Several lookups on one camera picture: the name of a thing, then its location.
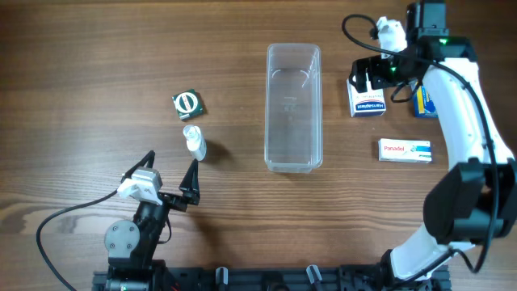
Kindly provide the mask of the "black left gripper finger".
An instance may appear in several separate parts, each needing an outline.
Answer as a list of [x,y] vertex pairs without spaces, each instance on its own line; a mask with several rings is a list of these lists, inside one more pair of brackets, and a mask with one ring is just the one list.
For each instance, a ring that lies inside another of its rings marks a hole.
[[139,162],[137,162],[134,166],[132,166],[122,175],[121,182],[124,182],[126,179],[130,178],[138,167],[152,168],[154,164],[155,155],[155,151],[150,150]]
[[199,161],[197,159],[193,159],[188,170],[183,177],[181,184],[179,185],[179,190],[183,193],[199,193],[200,185],[199,185]]

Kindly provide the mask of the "white Hansaplast plaster box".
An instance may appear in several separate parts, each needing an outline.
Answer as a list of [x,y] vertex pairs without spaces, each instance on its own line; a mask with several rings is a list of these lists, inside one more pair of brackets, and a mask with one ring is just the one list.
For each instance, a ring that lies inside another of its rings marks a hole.
[[347,81],[349,108],[352,117],[382,116],[386,111],[384,90],[373,90],[367,82],[367,91],[359,93]]

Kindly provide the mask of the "blue and yellow box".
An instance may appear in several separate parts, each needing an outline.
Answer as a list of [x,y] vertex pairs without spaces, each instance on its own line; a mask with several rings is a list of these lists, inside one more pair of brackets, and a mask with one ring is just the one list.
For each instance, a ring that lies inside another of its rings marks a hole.
[[428,91],[424,86],[416,88],[416,85],[411,86],[412,98],[414,104],[414,115],[417,118],[437,118],[437,112],[434,103]]

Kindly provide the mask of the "white Panadol box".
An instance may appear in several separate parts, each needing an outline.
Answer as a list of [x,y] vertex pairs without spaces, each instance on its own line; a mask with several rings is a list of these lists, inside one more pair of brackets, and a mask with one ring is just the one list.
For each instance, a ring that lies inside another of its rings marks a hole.
[[411,141],[381,138],[378,141],[379,160],[390,162],[429,163],[431,143],[429,141]]

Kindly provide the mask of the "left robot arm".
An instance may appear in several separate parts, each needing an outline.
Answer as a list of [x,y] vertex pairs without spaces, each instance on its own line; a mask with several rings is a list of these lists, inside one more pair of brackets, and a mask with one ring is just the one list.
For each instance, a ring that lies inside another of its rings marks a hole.
[[106,231],[108,270],[96,273],[93,290],[180,290],[179,282],[163,259],[154,252],[164,242],[162,230],[170,227],[171,210],[185,212],[200,202],[199,161],[193,159],[179,185],[181,195],[162,192],[160,173],[153,169],[155,152],[150,151],[123,174],[116,194],[139,202],[131,220],[113,223]]

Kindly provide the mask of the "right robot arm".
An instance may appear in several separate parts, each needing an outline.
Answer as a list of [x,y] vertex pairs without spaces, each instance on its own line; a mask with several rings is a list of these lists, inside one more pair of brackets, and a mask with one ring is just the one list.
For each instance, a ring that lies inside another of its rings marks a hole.
[[416,82],[431,94],[448,151],[448,173],[428,193],[423,223],[376,266],[378,288],[427,282],[456,255],[481,252],[470,272],[479,272],[492,242],[516,221],[516,160],[500,137],[479,82],[471,41],[453,36],[442,1],[408,5],[406,22],[372,21],[372,55],[354,61],[348,81],[358,92]]

